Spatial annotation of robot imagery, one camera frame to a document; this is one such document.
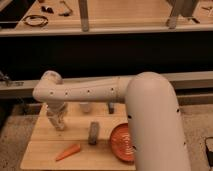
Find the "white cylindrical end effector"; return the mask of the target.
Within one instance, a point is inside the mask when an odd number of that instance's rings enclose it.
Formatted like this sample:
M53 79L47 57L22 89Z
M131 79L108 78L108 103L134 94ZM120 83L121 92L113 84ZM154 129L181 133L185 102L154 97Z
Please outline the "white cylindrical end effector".
M67 104L65 102L47 104L47 117L53 126L56 122L64 123L63 116L66 112Z

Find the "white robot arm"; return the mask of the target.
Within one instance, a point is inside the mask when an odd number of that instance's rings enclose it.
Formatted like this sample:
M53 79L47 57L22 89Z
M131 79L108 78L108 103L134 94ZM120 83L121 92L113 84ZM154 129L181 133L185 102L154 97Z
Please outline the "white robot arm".
M66 102L118 102L126 106L136 171L191 171L181 112L170 81L155 72L65 84L45 72L33 97L58 116Z

